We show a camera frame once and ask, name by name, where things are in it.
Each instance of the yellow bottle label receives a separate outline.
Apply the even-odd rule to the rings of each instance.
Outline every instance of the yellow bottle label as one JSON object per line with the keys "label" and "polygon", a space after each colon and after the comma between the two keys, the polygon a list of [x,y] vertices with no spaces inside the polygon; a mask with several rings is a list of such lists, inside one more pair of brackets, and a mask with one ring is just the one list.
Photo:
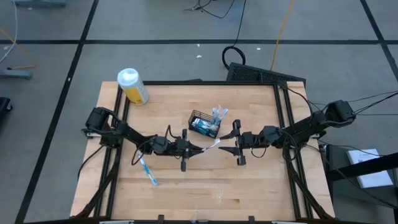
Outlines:
{"label": "yellow bottle label", "polygon": [[132,103],[137,105],[141,105],[144,103],[144,99],[142,98],[141,93],[138,91],[137,87],[124,89],[124,92]]}

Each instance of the gray floor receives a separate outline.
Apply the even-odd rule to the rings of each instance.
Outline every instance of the gray floor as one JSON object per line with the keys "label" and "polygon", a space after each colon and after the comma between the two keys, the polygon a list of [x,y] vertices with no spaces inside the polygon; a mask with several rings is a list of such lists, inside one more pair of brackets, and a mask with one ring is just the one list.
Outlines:
{"label": "gray floor", "polygon": [[[70,0],[65,9],[18,9],[19,38],[78,40],[92,0]],[[209,10],[225,12],[230,1],[213,2]],[[236,0],[223,20],[192,7],[196,0],[100,0],[88,39],[164,40],[234,39],[242,0]],[[397,2],[369,0],[369,7],[385,39],[398,39]],[[275,39],[289,0],[250,0],[242,24],[242,39]],[[0,2],[0,26],[14,33],[14,11]],[[300,0],[293,6],[283,39],[376,40],[360,1]],[[83,159],[86,139],[80,129],[96,104],[102,81],[114,81],[126,67],[136,68],[144,80],[225,80],[221,63],[226,44],[85,45],[69,89],[49,154],[26,221],[67,218]],[[0,80],[0,96],[12,98],[14,111],[0,134],[0,217],[13,223],[44,142],[76,45],[24,45],[38,61],[32,80]],[[274,45],[241,44],[247,64],[269,69]],[[390,45],[398,57],[398,46]],[[240,62],[228,53],[229,61]],[[15,50],[0,69],[27,65]],[[318,103],[356,99],[398,89],[398,82],[380,45],[280,45],[274,70],[307,79],[308,97]],[[359,108],[372,100],[353,104]],[[369,113],[396,113],[398,98]],[[397,152],[398,118],[359,117],[343,129],[330,129],[325,141],[360,148]],[[392,222],[392,210],[363,203],[335,192],[336,215],[359,222]]]}

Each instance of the cable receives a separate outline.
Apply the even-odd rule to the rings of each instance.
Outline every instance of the cable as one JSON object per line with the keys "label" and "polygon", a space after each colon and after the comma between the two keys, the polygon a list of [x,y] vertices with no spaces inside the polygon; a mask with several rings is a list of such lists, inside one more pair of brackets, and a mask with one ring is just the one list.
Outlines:
{"label": "cable", "polygon": [[244,55],[243,51],[242,51],[241,49],[235,47],[235,45],[236,45],[236,43],[238,42],[238,39],[239,39],[239,34],[241,33],[241,27],[242,27],[242,21],[243,21],[243,15],[244,15],[244,8],[245,8],[245,7],[246,7],[246,0],[244,0],[244,2],[243,2],[241,22],[239,23],[238,34],[237,34],[237,36],[236,36],[235,42],[234,42],[233,45],[228,46],[228,47],[226,47],[226,48],[223,50],[222,60],[223,60],[224,67],[225,67],[226,69],[228,69],[228,70],[229,70],[229,65],[228,65],[228,64],[226,63],[226,61],[225,61],[225,53],[226,53],[229,49],[235,50],[235,51],[241,56],[241,58],[242,58],[242,65],[245,65],[245,64],[246,64],[246,56]]}
{"label": "cable", "polygon": [[211,3],[211,1],[214,1],[214,0],[210,0],[207,4],[205,4],[205,5],[202,6],[202,7],[197,7],[197,6],[199,6],[199,2],[200,2],[200,0],[198,0],[198,2],[197,2],[196,5],[194,5],[193,7],[188,8],[188,9],[183,9],[183,11],[195,11],[195,10],[199,10],[199,9],[201,9],[201,8],[206,7],[207,5],[209,5],[209,4]]}
{"label": "cable", "polygon": [[144,156],[144,153],[142,153],[141,156],[138,158],[138,160],[137,160],[136,162],[134,162],[134,158],[135,158],[136,155],[137,155],[137,151],[138,151],[143,145],[145,145],[145,144],[147,144],[148,142],[151,142],[151,141],[153,142],[152,139],[146,140],[146,141],[144,141],[141,145],[139,145],[139,146],[137,147],[137,149],[134,151],[134,154],[132,155],[132,159],[131,159],[131,165],[132,165],[132,166],[136,165],[136,164],[139,162],[139,160]]}
{"label": "cable", "polygon": [[[289,153],[289,150],[286,150],[287,148],[283,146],[283,154]],[[327,219],[327,220],[333,220],[334,218],[327,214],[327,212],[322,208],[322,206],[317,202],[315,197],[311,194],[309,189],[306,187],[306,185],[303,183],[303,181],[300,178],[300,175],[296,172],[294,169],[293,163],[290,160],[286,160],[286,165],[287,165],[287,172],[289,173],[289,177],[291,177],[294,182],[297,184],[297,186],[300,188],[300,190],[303,193],[303,196],[308,200],[310,205],[313,207],[314,211],[317,213],[320,219]]]}
{"label": "cable", "polygon": [[280,27],[278,38],[276,39],[276,44],[275,44],[275,49],[274,49],[274,56],[272,57],[271,68],[269,69],[270,71],[272,71],[272,69],[274,68],[274,62],[275,62],[275,58],[276,58],[276,53],[278,51],[279,40],[282,37],[282,33],[283,33],[284,29],[285,29],[287,18],[289,17],[290,12],[292,12],[292,8],[293,8],[293,0],[290,0],[289,9],[286,12],[284,22],[282,23],[282,27]]}
{"label": "cable", "polygon": [[[15,46],[17,46],[17,48],[24,54],[27,55],[27,57],[29,58],[30,61],[35,62],[35,58],[33,58],[33,56],[31,56],[31,54],[29,53],[28,50],[26,50],[25,48],[23,48],[22,46],[20,46],[19,44],[17,44],[17,42],[12,39],[12,37],[2,28],[0,28],[0,32],[2,32]],[[12,68],[12,69],[17,69],[17,68],[32,68],[32,67],[36,67],[35,65],[29,65],[29,66],[21,66],[21,67],[16,67],[16,68]]]}
{"label": "cable", "polygon": [[331,162],[326,158],[326,156],[323,155],[323,154],[321,153],[320,150],[318,150],[317,148],[315,148],[315,147],[313,147],[313,146],[310,146],[310,145],[307,145],[307,146],[316,149],[316,150],[321,154],[323,160],[324,160],[327,164],[329,164],[329,166],[331,166],[334,170],[336,170],[337,173],[339,173],[342,177],[344,177],[344,179],[348,180],[348,182],[350,182],[350,183],[351,183],[353,186],[355,186],[357,189],[361,190],[362,192],[364,192],[364,193],[367,194],[368,196],[372,197],[373,199],[376,199],[376,200],[378,200],[379,202],[381,202],[381,203],[383,203],[383,204],[385,204],[385,205],[388,205],[388,206],[391,207],[391,208],[398,209],[397,206],[395,206],[395,205],[393,205],[393,204],[391,204],[391,203],[389,203],[389,202],[386,202],[386,201],[384,201],[384,200],[382,200],[382,199],[380,199],[380,198],[378,198],[378,197],[376,197],[376,196],[370,194],[368,191],[366,191],[366,190],[362,189],[360,186],[356,185],[352,180],[350,180],[347,176],[345,176],[344,173],[342,173],[342,171],[340,171],[338,168],[336,168],[335,166],[333,166],[333,165],[331,164]]}
{"label": "cable", "polygon": [[[358,101],[361,101],[361,100],[367,100],[367,99],[374,98],[374,97],[377,97],[377,96],[381,96],[381,95],[385,95],[385,94],[390,94],[390,93],[396,93],[396,92],[398,92],[398,90],[396,90],[396,91],[388,91],[388,92],[376,94],[376,95],[373,95],[373,96],[367,96],[367,97],[364,97],[364,98],[359,98],[359,99],[357,99],[357,100],[347,100],[347,102],[350,102],[350,103],[358,102]],[[326,105],[326,104],[324,104],[324,103],[313,103],[313,104],[316,104],[316,105]]]}
{"label": "cable", "polygon": [[[18,15],[17,15],[17,5],[15,4],[15,0],[11,0],[13,5],[14,5],[14,11],[15,11],[15,38],[14,40],[16,41],[18,38]],[[0,63],[6,59],[8,54],[12,51],[12,49],[15,46],[15,42],[12,43],[11,47],[8,49],[8,51],[4,54],[4,56],[0,59]]]}
{"label": "cable", "polygon": [[357,99],[357,100],[348,100],[348,102],[357,102],[357,101],[366,100],[366,99],[374,98],[374,97],[377,97],[377,96],[381,96],[381,95],[385,95],[385,94],[390,94],[390,93],[396,93],[396,92],[398,92],[398,90],[396,90],[396,91],[390,91],[390,92],[385,92],[385,93],[380,93],[380,94],[373,95],[373,96],[367,96],[367,97],[360,98],[360,99]]}
{"label": "cable", "polygon": [[308,102],[310,102],[314,107],[316,107],[318,109],[318,111],[321,111],[321,109],[319,109],[319,107],[316,105],[317,103],[312,103],[311,101],[308,101]]}
{"label": "cable", "polygon": [[[284,130],[282,130],[282,129],[279,129],[279,131],[282,132],[282,133],[284,133],[284,134],[286,134],[286,135],[291,139],[291,142],[290,142],[290,143],[292,143],[292,144],[294,145],[294,156],[293,156],[293,158],[288,159],[288,158],[286,158],[285,153],[282,153],[282,157],[285,159],[285,161],[292,162],[293,160],[296,159],[297,154],[299,153],[299,148],[297,147],[297,143],[296,143],[296,141],[294,140],[293,136],[291,136],[289,133],[287,133],[286,131],[284,131]],[[287,139],[287,138],[284,139],[284,142],[283,142],[283,144],[282,144],[284,149],[285,149],[284,146],[285,146],[285,143],[286,143],[286,139]]]}
{"label": "cable", "polygon": [[284,88],[286,88],[286,89],[288,89],[289,91],[291,91],[291,92],[293,92],[293,93],[295,93],[295,94],[297,94],[297,95],[299,95],[299,96],[301,96],[303,99],[304,99],[304,101],[307,103],[307,105],[308,105],[308,107],[310,108],[310,113],[311,113],[311,118],[310,118],[310,121],[312,121],[312,113],[313,113],[313,111],[312,111],[312,107],[311,107],[311,105],[310,105],[310,101],[309,100],[307,100],[302,94],[300,94],[300,93],[297,93],[296,91],[294,91],[294,90],[292,90],[291,88],[289,88],[289,87],[287,87],[287,86],[285,86],[284,84],[282,84],[281,82],[278,82],[277,81],[277,83],[280,85],[280,86],[282,86],[282,87],[284,87]]}
{"label": "cable", "polygon": [[356,110],[356,111],[354,111],[354,112],[355,112],[355,114],[359,114],[359,113],[363,112],[364,110],[367,110],[367,109],[371,108],[372,106],[377,105],[378,103],[381,103],[381,102],[383,102],[384,100],[389,99],[389,98],[392,98],[393,96],[396,96],[396,95],[398,95],[398,92],[396,92],[396,93],[394,93],[394,94],[392,94],[392,95],[389,95],[389,96],[385,97],[385,98],[382,99],[382,100],[376,101],[376,102],[370,104],[369,106],[365,106],[365,107],[363,107],[363,108],[360,108],[360,109],[358,109],[358,110]]}
{"label": "cable", "polygon": [[77,180],[79,180],[80,172],[85,166],[85,164],[93,157],[95,154],[97,154],[104,146],[99,147],[95,152],[93,152],[80,166],[79,171],[77,173]]}
{"label": "cable", "polygon": [[167,126],[165,136],[167,136],[167,133],[169,133],[170,136],[172,136],[173,138],[175,138],[175,139],[177,138],[177,137],[175,137],[175,136],[172,134],[172,127],[171,127],[171,125],[168,125],[168,126]]}
{"label": "cable", "polygon": [[370,153],[370,152],[366,152],[366,151],[364,151],[364,150],[357,149],[357,148],[355,148],[354,146],[348,146],[348,145],[334,145],[334,144],[329,144],[329,143],[324,142],[324,141],[319,140],[319,139],[317,139],[317,140],[320,141],[320,142],[322,142],[322,143],[324,143],[324,144],[328,144],[328,145],[331,145],[331,146],[350,147],[350,148],[352,148],[352,149],[354,149],[354,150],[358,150],[358,151],[361,151],[361,152],[363,152],[363,153],[366,153],[366,154],[369,154],[369,155],[372,155],[372,156],[386,156],[386,155],[377,155],[377,154],[373,154],[373,153]]}
{"label": "cable", "polygon": [[254,155],[254,153],[253,153],[253,149],[251,149],[251,154],[254,156],[254,157],[256,157],[256,158],[262,158],[265,154],[266,154],[266,151],[267,151],[267,148],[265,147],[264,148],[264,152],[262,153],[262,155],[261,156],[256,156],[256,155]]}
{"label": "cable", "polygon": [[211,13],[211,12],[209,12],[209,11],[207,11],[205,9],[205,6],[209,5],[212,0],[209,0],[209,2],[207,4],[205,4],[204,6],[200,5],[200,1],[201,0],[198,1],[199,8],[196,8],[195,10],[199,10],[200,9],[200,10],[206,12],[207,14],[212,15],[214,17],[217,17],[219,19],[224,19],[224,17],[226,17],[226,15],[229,13],[229,11],[231,10],[231,8],[232,8],[232,6],[233,6],[233,4],[235,2],[235,0],[232,0],[231,5],[229,6],[228,10],[226,11],[226,13],[223,16],[217,16],[217,15],[215,15],[215,14],[213,14],[213,13]]}

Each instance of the black cable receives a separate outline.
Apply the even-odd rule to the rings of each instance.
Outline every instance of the black cable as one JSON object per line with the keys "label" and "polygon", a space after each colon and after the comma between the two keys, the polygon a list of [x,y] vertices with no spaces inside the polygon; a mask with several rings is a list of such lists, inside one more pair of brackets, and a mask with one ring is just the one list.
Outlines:
{"label": "black cable", "polygon": [[301,97],[304,99],[304,101],[307,103],[308,107],[310,108],[310,113],[311,113],[310,122],[311,122],[311,121],[312,121],[312,113],[313,113],[313,111],[312,111],[312,107],[311,107],[311,105],[310,105],[310,101],[307,100],[302,94],[297,93],[296,91],[294,91],[294,90],[292,90],[291,88],[285,86],[285,85],[282,84],[281,82],[278,82],[278,81],[277,81],[277,83],[278,83],[280,86],[284,87],[285,89],[287,89],[287,90],[289,90],[289,91],[291,91],[291,92],[293,92],[293,93],[295,93],[295,94],[301,96]]}
{"label": "black cable", "polygon": [[175,138],[175,139],[177,138],[177,137],[175,137],[175,136],[172,134],[172,127],[171,127],[171,125],[168,125],[168,126],[167,126],[165,136],[167,136],[167,132],[169,132],[170,136],[172,136],[173,138]]}
{"label": "black cable", "polygon": [[361,151],[361,152],[363,152],[363,153],[366,153],[366,154],[369,154],[369,155],[372,155],[372,156],[386,156],[386,155],[376,155],[376,154],[373,154],[373,153],[370,153],[370,152],[366,152],[366,151],[364,151],[364,150],[355,148],[354,146],[329,144],[329,143],[324,142],[324,141],[319,140],[319,139],[318,139],[318,141],[320,141],[320,142],[322,142],[322,143],[325,143],[325,144],[328,144],[328,145],[331,145],[331,146],[350,147],[350,148],[352,148],[352,149],[354,149],[354,150],[358,150],[358,151]]}
{"label": "black cable", "polygon": [[211,3],[211,1],[214,1],[214,0],[210,0],[210,1],[209,1],[208,3],[206,3],[204,6],[197,7],[197,6],[199,6],[199,2],[200,2],[200,0],[198,0],[198,2],[197,2],[196,5],[194,5],[193,7],[188,8],[188,9],[183,9],[183,11],[196,11],[196,10],[199,10],[199,9],[201,9],[201,8],[206,7],[207,5],[209,5],[209,4]]}
{"label": "black cable", "polygon": [[226,63],[226,61],[225,61],[225,53],[226,53],[229,49],[235,50],[235,51],[241,56],[241,58],[242,58],[242,65],[245,65],[245,64],[246,64],[246,56],[244,55],[243,51],[242,51],[241,49],[235,47],[235,45],[236,45],[236,43],[238,42],[238,39],[239,39],[239,34],[241,33],[241,27],[242,27],[242,21],[243,21],[243,15],[244,15],[244,8],[245,8],[245,7],[246,7],[246,0],[244,0],[244,3],[243,3],[241,22],[239,23],[238,34],[237,34],[237,36],[236,36],[235,42],[234,42],[233,45],[228,46],[228,47],[226,47],[226,48],[223,50],[222,60],[223,60],[224,67],[225,67],[226,69],[228,69],[228,70],[229,70],[229,65],[228,65],[228,64]]}
{"label": "black cable", "polygon": [[355,114],[359,114],[359,113],[363,112],[364,110],[367,110],[367,109],[371,108],[372,106],[377,105],[377,104],[383,102],[384,100],[387,100],[387,99],[389,99],[389,98],[392,98],[393,96],[396,96],[396,95],[398,95],[398,92],[396,92],[396,93],[394,93],[394,94],[392,94],[392,95],[389,95],[389,96],[385,97],[385,98],[382,99],[382,100],[376,101],[376,102],[370,104],[369,106],[365,106],[365,107],[363,107],[363,108],[360,108],[360,109],[358,109],[358,110],[356,110],[356,111],[354,111],[354,112],[355,112]]}
{"label": "black cable", "polygon": [[[286,148],[285,145],[283,145],[282,150],[283,150],[282,156],[285,159],[285,154],[288,154],[288,153],[290,154],[290,146],[289,146],[289,148]],[[317,213],[319,218],[333,220],[334,218],[331,215],[327,214],[327,212],[322,208],[322,206],[317,202],[315,197],[311,194],[311,192],[309,191],[308,187],[306,187],[306,185],[303,183],[303,181],[300,178],[300,175],[294,169],[292,160],[291,159],[287,159],[285,161],[286,161],[286,164],[287,164],[287,172],[289,173],[289,177],[293,178],[294,182],[297,184],[297,186],[302,191],[303,196],[308,200],[308,202],[313,207],[314,211]]]}
{"label": "black cable", "polygon": [[[289,137],[289,138],[291,139],[291,142],[290,142],[290,143],[293,144],[293,147],[294,147],[294,156],[293,156],[293,158],[288,159],[288,158],[286,158],[285,153],[282,153],[282,157],[285,159],[285,161],[292,162],[293,160],[296,159],[297,154],[299,153],[299,148],[297,147],[297,143],[296,143],[296,141],[294,140],[293,136],[291,136],[289,133],[287,133],[286,131],[283,131],[282,129],[279,129],[279,131],[282,132],[282,133],[284,133],[284,134],[286,134],[286,136]],[[287,140],[287,138],[285,138],[285,139],[284,139],[284,142],[282,143],[284,149],[285,149],[286,140]],[[288,150],[286,151],[286,153],[290,153],[290,145],[289,145],[289,148],[288,148]]]}
{"label": "black cable", "polygon": [[215,15],[215,14],[213,14],[213,13],[211,13],[211,12],[209,12],[209,11],[207,11],[207,10],[205,9],[205,6],[209,5],[210,2],[211,2],[212,0],[209,0],[209,2],[208,2],[207,4],[205,4],[204,6],[202,6],[202,5],[200,4],[200,1],[201,1],[201,0],[198,1],[199,7],[196,8],[195,10],[202,10],[202,11],[204,11],[205,13],[207,13],[207,14],[209,14],[209,15],[212,15],[212,16],[214,16],[214,17],[217,17],[217,18],[219,18],[219,19],[224,19],[224,17],[226,17],[226,15],[229,13],[229,11],[231,10],[231,8],[232,8],[232,6],[233,6],[233,4],[234,4],[234,2],[235,2],[235,0],[232,0],[231,5],[229,6],[228,10],[226,11],[226,13],[225,13],[223,16],[217,16],[217,15]]}
{"label": "black cable", "polygon": [[254,153],[253,153],[253,149],[251,149],[251,154],[254,156],[254,157],[256,157],[256,158],[262,158],[265,154],[266,154],[266,151],[267,151],[267,148],[265,147],[264,148],[264,152],[262,153],[262,155],[261,156],[256,156],[256,155],[254,155]]}
{"label": "black cable", "polygon": [[[352,103],[352,102],[357,102],[357,101],[361,101],[361,100],[367,100],[367,99],[374,98],[374,97],[377,97],[377,96],[381,96],[381,95],[385,95],[385,94],[390,94],[390,93],[396,93],[396,92],[398,92],[398,90],[396,90],[396,91],[388,91],[388,92],[385,92],[385,93],[379,93],[379,94],[376,94],[376,95],[372,95],[372,96],[367,96],[367,97],[359,98],[359,99],[357,99],[357,100],[347,100],[347,102]],[[316,104],[316,105],[326,105],[326,104],[324,104],[324,103],[313,103],[313,104]]]}
{"label": "black cable", "polygon": [[310,147],[316,149],[316,150],[321,154],[321,156],[323,157],[323,160],[324,160],[327,164],[329,164],[329,166],[331,166],[334,170],[336,170],[337,173],[339,173],[344,179],[348,180],[348,182],[350,182],[350,183],[351,183],[353,186],[355,186],[357,189],[361,190],[362,192],[364,192],[364,193],[367,194],[368,196],[372,197],[373,199],[376,199],[376,200],[378,200],[379,202],[381,202],[381,203],[383,203],[383,204],[385,204],[385,205],[388,205],[388,206],[391,207],[391,208],[398,209],[397,206],[395,206],[395,205],[393,205],[393,204],[391,204],[391,203],[389,203],[389,202],[386,202],[386,201],[384,201],[384,200],[382,200],[382,199],[380,199],[380,198],[374,196],[373,194],[370,194],[368,191],[366,191],[366,190],[362,189],[360,186],[356,185],[352,180],[350,180],[347,176],[345,176],[344,173],[342,173],[342,171],[340,171],[338,168],[336,168],[335,166],[333,166],[333,165],[331,164],[331,162],[326,158],[325,155],[322,154],[322,152],[321,152],[320,150],[318,150],[317,148],[315,148],[315,147],[313,147],[313,146],[310,146]]}
{"label": "black cable", "polygon": [[93,157],[95,156],[95,154],[97,154],[104,146],[99,147],[95,152],[93,152],[80,166],[79,171],[77,173],[77,180],[79,180],[80,177],[80,172],[83,169],[83,167],[85,166],[85,164]]}
{"label": "black cable", "polygon": [[373,95],[373,96],[367,96],[367,97],[360,98],[360,99],[357,99],[357,100],[348,100],[347,102],[357,102],[357,101],[366,100],[366,99],[374,98],[374,97],[377,97],[377,96],[381,96],[381,95],[385,95],[385,94],[390,94],[390,93],[396,93],[396,92],[398,92],[398,90],[396,90],[396,91],[390,91],[390,92],[385,92],[385,93],[380,93],[380,94]]}
{"label": "black cable", "polygon": [[319,109],[319,107],[316,105],[316,104],[319,104],[319,103],[312,103],[311,101],[308,101],[308,102],[310,102],[314,107],[316,107],[316,108],[318,109],[318,111],[321,110],[321,109]]}
{"label": "black cable", "polygon": [[137,155],[137,151],[138,151],[143,145],[145,145],[145,144],[147,144],[148,142],[151,142],[151,141],[153,141],[153,140],[150,139],[150,140],[144,141],[141,145],[139,145],[139,146],[137,147],[137,149],[134,151],[134,154],[132,155],[132,159],[131,159],[131,165],[132,165],[132,166],[136,165],[136,164],[139,162],[139,160],[144,156],[144,153],[142,153],[141,156],[140,156],[140,158],[138,158],[138,160],[137,160],[136,162],[134,162],[134,158],[135,158],[136,155]]}

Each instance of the yellow cable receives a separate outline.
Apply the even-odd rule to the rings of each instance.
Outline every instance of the yellow cable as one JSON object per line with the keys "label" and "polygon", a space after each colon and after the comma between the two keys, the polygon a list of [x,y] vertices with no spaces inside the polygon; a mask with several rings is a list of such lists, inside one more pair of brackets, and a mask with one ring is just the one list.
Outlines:
{"label": "yellow cable", "polygon": [[272,71],[272,69],[274,68],[274,62],[275,62],[275,58],[276,58],[276,52],[278,51],[279,40],[282,37],[282,33],[283,33],[284,29],[285,29],[287,18],[289,17],[290,12],[292,12],[292,8],[293,8],[293,0],[290,0],[289,9],[286,12],[284,23],[282,24],[282,27],[280,28],[280,31],[279,31],[279,34],[278,34],[278,38],[276,39],[274,56],[272,57],[272,63],[271,63],[270,71]]}
{"label": "yellow cable", "polygon": [[[12,42],[15,46],[17,46],[17,48],[18,48],[21,52],[23,52],[24,54],[26,54],[26,55],[28,56],[28,58],[29,58],[34,64],[36,64],[35,59],[31,56],[31,54],[29,53],[29,51],[27,51],[25,48],[23,48],[22,46],[20,46],[19,44],[17,44],[17,42],[15,42],[15,40],[7,33],[4,29],[0,28],[0,32],[2,32],[9,40],[11,40],[11,42]],[[14,68],[12,68],[12,69],[26,69],[26,68],[35,68],[35,67],[36,67],[36,65],[29,65],[29,66],[14,67]]]}

